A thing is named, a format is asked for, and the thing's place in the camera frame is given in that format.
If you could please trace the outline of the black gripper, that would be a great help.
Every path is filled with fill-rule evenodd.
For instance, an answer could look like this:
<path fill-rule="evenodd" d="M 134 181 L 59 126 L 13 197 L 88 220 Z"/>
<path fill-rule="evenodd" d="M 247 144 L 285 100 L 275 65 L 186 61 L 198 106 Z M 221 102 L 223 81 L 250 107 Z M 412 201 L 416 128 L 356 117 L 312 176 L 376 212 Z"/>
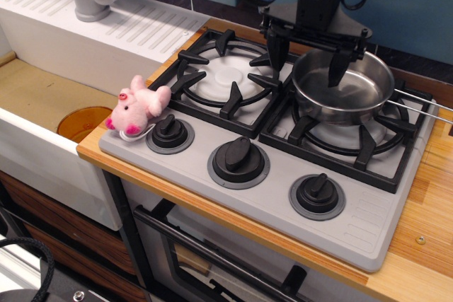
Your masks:
<path fill-rule="evenodd" d="M 314 47 L 333 53 L 328 87 L 338 86 L 350 62 L 364 57 L 372 35 L 342 10 L 342 4 L 343 0 L 297 0 L 263 7 L 260 30 L 267 40 L 271 67 L 276 71 L 283 68 L 291 42 Z"/>

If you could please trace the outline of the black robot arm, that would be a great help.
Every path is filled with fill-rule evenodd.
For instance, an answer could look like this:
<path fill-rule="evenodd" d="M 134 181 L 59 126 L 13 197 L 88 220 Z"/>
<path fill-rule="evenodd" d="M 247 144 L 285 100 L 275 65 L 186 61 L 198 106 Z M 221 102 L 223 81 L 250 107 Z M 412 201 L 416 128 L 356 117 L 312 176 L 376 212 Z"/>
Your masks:
<path fill-rule="evenodd" d="M 328 86 L 338 86 L 349 64 L 365 55 L 372 30 L 353 20 L 343 9 L 361 8 L 366 0 L 347 5 L 345 0 L 297 0 L 294 4 L 264 7 L 261 32 L 266 42 L 270 65 L 281 70 L 289 44 L 314 47 L 333 56 L 328 70 Z"/>

